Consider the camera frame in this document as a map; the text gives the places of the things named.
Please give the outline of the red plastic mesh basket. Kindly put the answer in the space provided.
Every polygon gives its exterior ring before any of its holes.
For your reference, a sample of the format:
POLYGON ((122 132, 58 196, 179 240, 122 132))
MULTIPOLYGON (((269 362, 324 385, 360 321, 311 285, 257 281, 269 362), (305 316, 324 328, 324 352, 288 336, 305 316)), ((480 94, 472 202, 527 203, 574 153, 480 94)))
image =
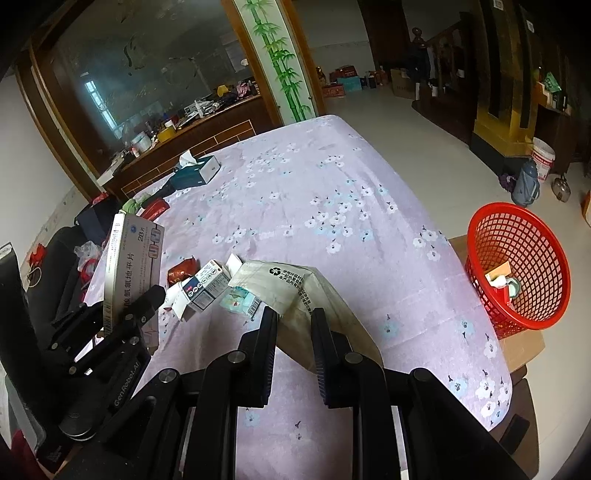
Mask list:
POLYGON ((552 230, 529 210, 481 207, 467 231, 465 270, 498 338, 554 326, 567 310, 571 276, 552 230))

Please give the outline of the green cloth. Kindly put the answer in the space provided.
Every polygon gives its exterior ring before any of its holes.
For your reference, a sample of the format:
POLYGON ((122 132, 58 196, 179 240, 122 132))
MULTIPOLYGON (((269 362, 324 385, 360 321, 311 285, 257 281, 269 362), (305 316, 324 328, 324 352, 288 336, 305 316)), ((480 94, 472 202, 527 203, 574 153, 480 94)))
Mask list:
POLYGON ((120 208, 120 213, 136 215, 138 212, 144 209, 143 203, 148 199, 148 196, 141 196, 137 199, 128 199, 120 208))

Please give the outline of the white medicine box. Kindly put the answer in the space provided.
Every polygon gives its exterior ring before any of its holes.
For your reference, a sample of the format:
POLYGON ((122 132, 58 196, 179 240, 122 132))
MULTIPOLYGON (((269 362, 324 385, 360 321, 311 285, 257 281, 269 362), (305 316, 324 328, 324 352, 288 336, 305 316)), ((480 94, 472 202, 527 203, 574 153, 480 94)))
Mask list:
POLYGON ((159 284, 164 228, 142 217, 117 213, 106 248, 103 331, 114 331, 118 316, 159 284))

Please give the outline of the cardboard box under basket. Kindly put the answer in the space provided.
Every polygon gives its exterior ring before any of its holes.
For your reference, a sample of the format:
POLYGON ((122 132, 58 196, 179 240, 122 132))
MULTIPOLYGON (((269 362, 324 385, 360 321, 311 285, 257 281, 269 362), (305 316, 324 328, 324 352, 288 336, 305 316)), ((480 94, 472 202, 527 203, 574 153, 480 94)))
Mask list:
POLYGON ((541 331, 526 330, 500 341, 513 382, 527 375, 527 364, 545 349, 541 331))

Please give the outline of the white paper bag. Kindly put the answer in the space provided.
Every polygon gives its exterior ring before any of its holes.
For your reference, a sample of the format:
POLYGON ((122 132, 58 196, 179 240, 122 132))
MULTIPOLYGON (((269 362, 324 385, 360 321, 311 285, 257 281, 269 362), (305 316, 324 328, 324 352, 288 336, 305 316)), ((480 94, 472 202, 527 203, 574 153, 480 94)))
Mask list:
POLYGON ((311 341, 311 315, 325 312, 329 328, 346 335, 353 350, 384 364, 377 341, 370 334, 369 310, 360 298, 339 292, 322 271, 313 266, 239 258, 230 267, 229 286, 242 288, 280 315, 277 347, 304 369, 315 373, 311 341))

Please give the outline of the teal tissue box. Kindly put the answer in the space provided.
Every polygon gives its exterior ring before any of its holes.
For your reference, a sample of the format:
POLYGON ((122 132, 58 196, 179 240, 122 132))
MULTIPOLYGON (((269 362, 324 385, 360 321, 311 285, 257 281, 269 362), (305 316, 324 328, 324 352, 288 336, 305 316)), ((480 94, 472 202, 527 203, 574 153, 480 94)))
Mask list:
POLYGON ((195 157, 189 150, 182 153, 168 183, 175 190, 206 185, 221 169, 221 163, 214 155, 195 157))

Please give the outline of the bamboo painted door panel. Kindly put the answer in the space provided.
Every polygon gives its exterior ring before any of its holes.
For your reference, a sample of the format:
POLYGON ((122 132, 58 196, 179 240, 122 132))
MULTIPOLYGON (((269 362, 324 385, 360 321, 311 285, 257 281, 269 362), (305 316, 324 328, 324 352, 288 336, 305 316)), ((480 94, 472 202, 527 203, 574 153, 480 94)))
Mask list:
POLYGON ((288 1, 235 1, 283 125, 318 115, 314 88, 288 1))

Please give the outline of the small blue white box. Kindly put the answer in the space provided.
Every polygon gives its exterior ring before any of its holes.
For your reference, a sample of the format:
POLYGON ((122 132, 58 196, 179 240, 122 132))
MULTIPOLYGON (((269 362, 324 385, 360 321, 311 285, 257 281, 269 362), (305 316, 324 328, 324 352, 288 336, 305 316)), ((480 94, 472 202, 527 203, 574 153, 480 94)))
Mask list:
POLYGON ((228 288, 231 275, 215 260, 207 262, 195 275, 177 282, 166 291, 162 307, 182 321, 202 313, 228 288))

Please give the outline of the red flat box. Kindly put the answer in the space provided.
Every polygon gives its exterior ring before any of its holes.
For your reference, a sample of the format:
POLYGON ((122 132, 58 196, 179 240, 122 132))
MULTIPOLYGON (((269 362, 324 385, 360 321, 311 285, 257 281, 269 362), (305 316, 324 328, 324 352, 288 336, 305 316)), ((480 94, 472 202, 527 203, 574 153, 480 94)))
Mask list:
POLYGON ((162 198, 157 198, 143 208, 140 217, 149 221, 155 221, 169 208, 169 203, 162 198))

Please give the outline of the white plastic bucket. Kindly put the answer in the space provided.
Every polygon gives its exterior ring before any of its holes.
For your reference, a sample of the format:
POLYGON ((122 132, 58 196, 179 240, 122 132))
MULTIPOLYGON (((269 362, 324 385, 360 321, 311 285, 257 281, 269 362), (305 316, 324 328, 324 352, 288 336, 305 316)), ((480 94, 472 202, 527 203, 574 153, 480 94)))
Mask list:
POLYGON ((531 150, 531 158, 536 164, 538 180, 544 182, 553 167, 556 153, 546 142, 535 137, 531 150))

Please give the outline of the teal paper box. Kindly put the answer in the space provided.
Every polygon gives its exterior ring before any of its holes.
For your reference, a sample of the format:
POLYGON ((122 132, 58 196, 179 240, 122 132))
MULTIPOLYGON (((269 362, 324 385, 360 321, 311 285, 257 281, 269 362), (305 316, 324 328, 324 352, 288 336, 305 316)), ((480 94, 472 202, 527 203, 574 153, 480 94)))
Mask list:
POLYGON ((249 319, 254 317, 259 309, 260 299, 242 287, 231 287, 221 299, 221 307, 231 313, 243 315, 249 319))

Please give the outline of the blue thermos jug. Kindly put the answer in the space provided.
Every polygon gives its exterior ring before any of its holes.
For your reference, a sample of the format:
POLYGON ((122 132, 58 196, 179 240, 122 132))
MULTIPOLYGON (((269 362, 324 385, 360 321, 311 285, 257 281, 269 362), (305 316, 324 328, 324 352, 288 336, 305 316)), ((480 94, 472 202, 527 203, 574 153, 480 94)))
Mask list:
POLYGON ((516 205, 527 208, 539 198, 539 195, 537 166, 533 160, 528 160, 522 165, 511 198, 516 205))

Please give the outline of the wooden sideboard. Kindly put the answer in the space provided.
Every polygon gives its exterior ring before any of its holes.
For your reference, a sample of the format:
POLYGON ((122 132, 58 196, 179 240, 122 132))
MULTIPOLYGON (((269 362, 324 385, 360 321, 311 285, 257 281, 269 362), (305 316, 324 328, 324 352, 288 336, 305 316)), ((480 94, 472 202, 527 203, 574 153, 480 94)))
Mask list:
POLYGON ((119 200, 130 198, 170 174, 185 151, 200 157, 282 125, 267 111, 263 96, 249 97, 157 144, 115 173, 104 189, 119 200))

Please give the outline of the metal kettle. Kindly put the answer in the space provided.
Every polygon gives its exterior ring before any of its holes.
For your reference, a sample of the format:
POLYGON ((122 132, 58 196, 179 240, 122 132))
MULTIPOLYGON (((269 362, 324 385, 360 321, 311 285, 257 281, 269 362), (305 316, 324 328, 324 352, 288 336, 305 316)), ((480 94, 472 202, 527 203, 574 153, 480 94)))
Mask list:
POLYGON ((551 183, 551 189, 555 197, 563 203, 566 203, 571 196, 571 188, 564 174, 557 176, 551 183))

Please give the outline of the red snack wrapper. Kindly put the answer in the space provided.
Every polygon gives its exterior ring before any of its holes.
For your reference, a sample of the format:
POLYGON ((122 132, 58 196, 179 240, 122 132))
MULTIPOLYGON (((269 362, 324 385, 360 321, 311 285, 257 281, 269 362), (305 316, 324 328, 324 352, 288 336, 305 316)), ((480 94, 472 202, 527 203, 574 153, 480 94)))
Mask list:
POLYGON ((194 257, 183 259, 167 271, 167 285, 171 287, 176 283, 182 282, 195 275, 198 270, 200 270, 200 262, 197 259, 194 257))

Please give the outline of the black chair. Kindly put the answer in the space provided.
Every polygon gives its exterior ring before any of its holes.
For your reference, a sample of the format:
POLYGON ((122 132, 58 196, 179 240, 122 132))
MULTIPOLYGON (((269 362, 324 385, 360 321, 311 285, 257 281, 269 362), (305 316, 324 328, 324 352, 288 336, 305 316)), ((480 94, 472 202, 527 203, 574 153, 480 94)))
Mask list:
POLYGON ((86 241, 79 226, 59 229, 46 247, 40 279, 27 289, 29 317, 41 349, 49 344, 59 319, 83 302, 84 284, 74 248, 86 241))

